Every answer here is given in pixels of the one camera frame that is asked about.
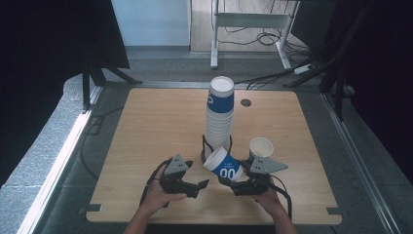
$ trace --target floor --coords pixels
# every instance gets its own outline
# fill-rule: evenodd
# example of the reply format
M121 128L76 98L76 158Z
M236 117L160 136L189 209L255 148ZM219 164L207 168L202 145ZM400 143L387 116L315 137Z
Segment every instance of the floor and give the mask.
M192 0L191 51L210 51L213 38L211 12L212 1ZM226 0L219 1L220 13L276 14L290 12L292 4L277 0ZM283 28L218 27L219 51L222 52L276 52L277 48L267 46L280 40ZM304 46L297 38L289 35L288 41Z

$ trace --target gray floor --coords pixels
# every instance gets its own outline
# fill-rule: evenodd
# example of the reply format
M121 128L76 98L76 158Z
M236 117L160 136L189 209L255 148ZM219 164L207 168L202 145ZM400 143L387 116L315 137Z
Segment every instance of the gray floor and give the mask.
M220 54L217 70L209 68L209 54L189 53L186 48L128 48L130 76L143 80L144 86L177 85L196 86L218 75L226 75L236 82L282 71L277 54ZM91 121L102 114L117 109L125 103L131 85L126 84L108 71L109 80L93 111ZM282 84L297 79L282 77L260 89L285 90ZM366 192L349 152L343 143L331 116L318 93L320 77L294 91L299 97L321 161L333 189L343 222L336 226L297 225L300 233L386 233L377 215L377 207ZM81 77L73 77L65 87L59 106L41 135L27 152L7 183L0 190L0 233L16 233L27 211L51 169L69 132L82 110ZM413 186L399 170L384 146L359 118L350 104L344 101L344 124L351 134L371 176L377 183L393 214L400 233L413 233ZM58 183L36 233L121 233L124 223L90 223L85 211L94 192L111 137L122 110L105 117L100 128L91 128L84 139L85 146L78 144L61 180ZM236 233L233 226L174 226L154 225L148 232L159 233ZM237 233L268 233L271 227L243 227Z

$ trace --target wall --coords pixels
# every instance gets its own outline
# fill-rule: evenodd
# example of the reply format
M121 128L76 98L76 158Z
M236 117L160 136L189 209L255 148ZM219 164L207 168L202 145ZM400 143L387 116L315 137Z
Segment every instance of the wall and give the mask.
M125 46L189 46L189 0L112 0Z

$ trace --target forearm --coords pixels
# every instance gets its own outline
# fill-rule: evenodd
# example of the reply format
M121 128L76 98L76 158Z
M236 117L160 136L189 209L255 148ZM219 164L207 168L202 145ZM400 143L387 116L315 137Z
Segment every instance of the forearm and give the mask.
M143 234L151 214L144 210L137 210L124 231L124 234Z
M285 209L280 203L275 204L272 208L271 217L273 219L274 225L276 226L277 234L296 234L292 221L290 220Z

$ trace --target cup stack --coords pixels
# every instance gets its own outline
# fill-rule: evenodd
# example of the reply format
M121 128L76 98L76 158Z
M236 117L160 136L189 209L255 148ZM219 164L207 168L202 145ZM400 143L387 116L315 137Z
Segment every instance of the cup stack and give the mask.
M211 80L206 107L206 142L212 150L223 146L228 150L234 119L234 82L224 76ZM206 151L207 158L211 152Z

